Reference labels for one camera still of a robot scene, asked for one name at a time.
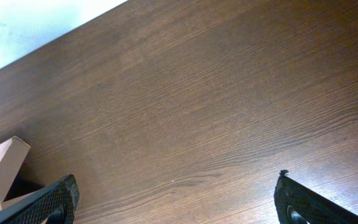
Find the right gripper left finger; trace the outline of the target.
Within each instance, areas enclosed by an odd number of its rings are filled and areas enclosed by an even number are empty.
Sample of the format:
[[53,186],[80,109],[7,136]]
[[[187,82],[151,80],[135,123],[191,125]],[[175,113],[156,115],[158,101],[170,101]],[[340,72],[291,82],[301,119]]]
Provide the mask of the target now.
[[79,199],[75,176],[69,174],[0,211],[0,224],[72,224]]

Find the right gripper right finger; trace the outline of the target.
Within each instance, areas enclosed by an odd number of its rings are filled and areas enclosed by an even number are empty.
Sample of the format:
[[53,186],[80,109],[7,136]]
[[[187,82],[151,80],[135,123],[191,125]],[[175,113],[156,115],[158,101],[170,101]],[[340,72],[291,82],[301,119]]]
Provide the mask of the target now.
[[287,173],[280,171],[273,195],[280,223],[358,223],[358,215],[294,181]]

